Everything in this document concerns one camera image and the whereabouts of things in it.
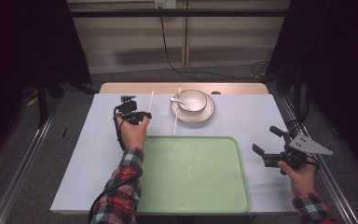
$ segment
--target green mat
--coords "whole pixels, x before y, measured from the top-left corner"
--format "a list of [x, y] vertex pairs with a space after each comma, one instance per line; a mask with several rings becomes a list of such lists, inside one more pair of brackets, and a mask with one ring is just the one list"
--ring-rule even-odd
[[148, 136], [143, 169], [140, 213], [233, 214], [250, 206], [231, 137]]

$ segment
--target table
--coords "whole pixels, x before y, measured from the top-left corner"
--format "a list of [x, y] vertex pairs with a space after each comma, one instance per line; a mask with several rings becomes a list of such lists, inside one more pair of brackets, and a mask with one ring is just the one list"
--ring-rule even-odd
[[[112, 138], [116, 133], [111, 127], [111, 118], [112, 107], [119, 103], [119, 96], [122, 93], [136, 94], [138, 109], [146, 110], [150, 93], [153, 91], [155, 95], [152, 114], [154, 119], [158, 119], [158, 122], [150, 122], [148, 134], [170, 135], [173, 130], [174, 118], [167, 108], [169, 103], [167, 99], [177, 93], [179, 88], [182, 91], [197, 89], [208, 93], [211, 91], [223, 93], [222, 95], [211, 95], [216, 104], [216, 112], [213, 114], [212, 121], [191, 128], [180, 123], [176, 128], [176, 134], [219, 136], [223, 133], [238, 141], [251, 197], [251, 207], [247, 214], [295, 212], [291, 205], [293, 195], [287, 177], [281, 176], [278, 169], [264, 167], [261, 158], [251, 149], [252, 143], [262, 143], [261, 147], [265, 147], [269, 153], [281, 152], [284, 144], [283, 139], [270, 133], [269, 126], [273, 125], [286, 130], [272, 95], [268, 94], [267, 88], [263, 84], [254, 83], [104, 84], [101, 93], [94, 97], [82, 134], [50, 210], [62, 214], [86, 213], [90, 207], [89, 201], [94, 198], [93, 194], [98, 195], [100, 193], [100, 189], [103, 188], [111, 172], [115, 169], [114, 166], [118, 165], [121, 159], [121, 151], [112, 150], [112, 147], [118, 146], [118, 142]], [[98, 162], [94, 162], [92, 166], [85, 168], [85, 164], [87, 166], [94, 160]], [[79, 197], [76, 196], [76, 190], [83, 197], [80, 201], [69, 204], [71, 200], [79, 200]]]
[[105, 83], [100, 93], [177, 93], [184, 90], [199, 90], [211, 94], [219, 91], [222, 94], [269, 94], [262, 83], [194, 83], [194, 82], [159, 82], [159, 83]]

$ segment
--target ceramic spoon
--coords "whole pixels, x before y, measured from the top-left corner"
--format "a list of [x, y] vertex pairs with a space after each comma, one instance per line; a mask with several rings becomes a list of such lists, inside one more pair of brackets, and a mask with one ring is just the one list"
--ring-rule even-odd
[[170, 101], [171, 101], [171, 102], [179, 103], [179, 104], [181, 104], [181, 105], [184, 105], [184, 106], [186, 107], [186, 110], [188, 110], [188, 111], [193, 111], [193, 112], [194, 112], [194, 110], [190, 109], [190, 108], [188, 107], [188, 105], [186, 105], [185, 102], [183, 102], [183, 101], [181, 101], [181, 100], [179, 100], [179, 99], [170, 98]]

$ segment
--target hand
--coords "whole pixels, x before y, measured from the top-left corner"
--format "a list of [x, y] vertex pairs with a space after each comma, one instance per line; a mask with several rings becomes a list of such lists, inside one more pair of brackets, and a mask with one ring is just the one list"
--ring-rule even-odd
[[121, 114], [116, 116], [117, 124], [121, 124], [121, 137], [123, 138], [124, 146], [126, 149], [140, 148], [144, 149], [146, 140], [146, 129], [149, 124], [149, 119], [144, 116], [142, 123], [133, 125], [121, 118]]
[[316, 167], [314, 165], [306, 163], [303, 168], [295, 171], [286, 162], [279, 161], [278, 166], [290, 177], [290, 183], [292, 186], [292, 192], [297, 197], [301, 194], [315, 192], [314, 177]]

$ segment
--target wall outlet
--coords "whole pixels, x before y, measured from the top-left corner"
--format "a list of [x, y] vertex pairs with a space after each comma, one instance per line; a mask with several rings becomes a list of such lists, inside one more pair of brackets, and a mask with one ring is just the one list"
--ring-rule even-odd
[[155, 8], [175, 9], [176, 0], [155, 0]]
[[165, 8], [176, 9], [176, 0], [165, 0]]
[[155, 8], [165, 8], [165, 0], [155, 0]]

